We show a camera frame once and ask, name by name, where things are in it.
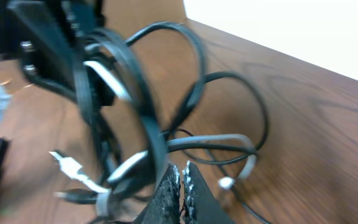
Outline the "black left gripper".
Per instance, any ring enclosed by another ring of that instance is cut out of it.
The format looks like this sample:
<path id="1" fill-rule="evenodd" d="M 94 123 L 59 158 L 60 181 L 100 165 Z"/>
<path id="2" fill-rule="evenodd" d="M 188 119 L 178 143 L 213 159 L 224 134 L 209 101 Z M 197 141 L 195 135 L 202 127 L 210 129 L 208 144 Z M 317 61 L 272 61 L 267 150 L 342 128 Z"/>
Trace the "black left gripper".
<path id="1" fill-rule="evenodd" d="M 106 23 L 103 1 L 0 0 L 0 61 L 34 65 L 36 85 L 76 100 L 73 61 L 81 35 Z"/>

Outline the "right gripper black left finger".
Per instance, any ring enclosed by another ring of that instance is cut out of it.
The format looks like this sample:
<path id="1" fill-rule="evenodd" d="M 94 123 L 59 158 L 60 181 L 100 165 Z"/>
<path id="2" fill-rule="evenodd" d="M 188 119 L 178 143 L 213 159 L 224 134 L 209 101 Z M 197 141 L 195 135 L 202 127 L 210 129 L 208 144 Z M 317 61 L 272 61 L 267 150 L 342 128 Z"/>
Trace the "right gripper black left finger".
<path id="1" fill-rule="evenodd" d="M 178 167 L 169 164 L 152 200 L 132 224 L 179 224 L 180 188 Z"/>

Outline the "wooden side panel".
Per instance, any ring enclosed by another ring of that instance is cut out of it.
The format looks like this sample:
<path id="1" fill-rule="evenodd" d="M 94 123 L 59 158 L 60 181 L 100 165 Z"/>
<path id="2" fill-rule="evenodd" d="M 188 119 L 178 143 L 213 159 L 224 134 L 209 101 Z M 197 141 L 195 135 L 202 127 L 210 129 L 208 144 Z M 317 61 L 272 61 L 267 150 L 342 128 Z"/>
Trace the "wooden side panel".
<path id="1" fill-rule="evenodd" d="M 183 0 L 106 0 L 103 14 L 106 27 L 124 37 L 153 22 L 186 19 Z"/>

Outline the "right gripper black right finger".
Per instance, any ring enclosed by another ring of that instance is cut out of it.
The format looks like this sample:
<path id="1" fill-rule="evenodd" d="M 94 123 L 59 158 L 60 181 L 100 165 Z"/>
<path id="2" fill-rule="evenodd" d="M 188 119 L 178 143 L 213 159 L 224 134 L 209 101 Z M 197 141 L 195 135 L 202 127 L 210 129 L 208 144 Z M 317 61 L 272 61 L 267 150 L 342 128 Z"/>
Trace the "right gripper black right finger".
<path id="1" fill-rule="evenodd" d="M 183 220 L 186 224 L 234 224 L 220 207 L 195 163 L 186 163 L 183 169 L 183 184 Z"/>

